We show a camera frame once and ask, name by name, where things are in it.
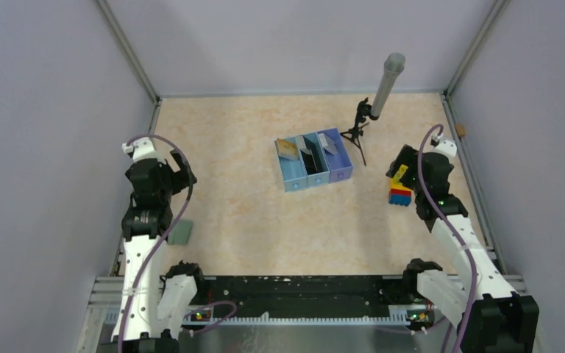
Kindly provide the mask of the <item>gold credit card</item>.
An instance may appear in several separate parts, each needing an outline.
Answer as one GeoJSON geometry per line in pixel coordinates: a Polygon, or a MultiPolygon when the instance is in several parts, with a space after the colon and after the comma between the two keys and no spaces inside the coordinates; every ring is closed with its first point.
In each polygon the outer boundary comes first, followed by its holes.
{"type": "Polygon", "coordinates": [[[275,141],[277,155],[286,160],[298,160],[300,157],[299,150],[294,138],[281,139],[275,141]]]}

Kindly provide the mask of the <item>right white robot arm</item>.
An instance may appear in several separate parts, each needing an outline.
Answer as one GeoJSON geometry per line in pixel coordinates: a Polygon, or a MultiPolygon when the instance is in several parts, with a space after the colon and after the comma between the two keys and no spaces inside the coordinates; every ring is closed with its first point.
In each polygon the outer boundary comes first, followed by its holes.
{"type": "Polygon", "coordinates": [[[441,266],[413,259],[402,283],[412,303],[432,302],[457,330],[460,352],[532,352],[539,306],[502,275],[479,241],[463,202],[449,190],[455,143],[444,137],[423,152],[404,145],[386,172],[412,190],[416,214],[451,257],[456,285],[441,266]]]}

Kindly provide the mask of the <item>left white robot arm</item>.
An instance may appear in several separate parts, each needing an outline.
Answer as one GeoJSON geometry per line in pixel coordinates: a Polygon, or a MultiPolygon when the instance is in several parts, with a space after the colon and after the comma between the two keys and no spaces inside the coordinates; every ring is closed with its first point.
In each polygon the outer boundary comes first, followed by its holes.
{"type": "Polygon", "coordinates": [[[121,222],[124,284],[111,342],[100,352],[178,352],[188,307],[207,292],[197,265],[179,263],[161,274],[168,237],[180,219],[172,213],[171,199],[183,189],[192,193],[196,177],[177,146],[171,156],[180,168],[174,171],[156,149],[156,139],[163,138],[139,135],[122,146],[132,159],[125,173],[132,192],[121,222]]]}

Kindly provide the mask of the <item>green leather card holder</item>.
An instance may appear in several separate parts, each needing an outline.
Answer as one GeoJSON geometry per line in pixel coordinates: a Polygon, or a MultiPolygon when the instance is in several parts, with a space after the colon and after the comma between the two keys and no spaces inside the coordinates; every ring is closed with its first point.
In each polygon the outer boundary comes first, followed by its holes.
{"type": "Polygon", "coordinates": [[[167,243],[171,246],[186,246],[191,237],[193,222],[191,220],[179,220],[167,237],[167,243]]]}

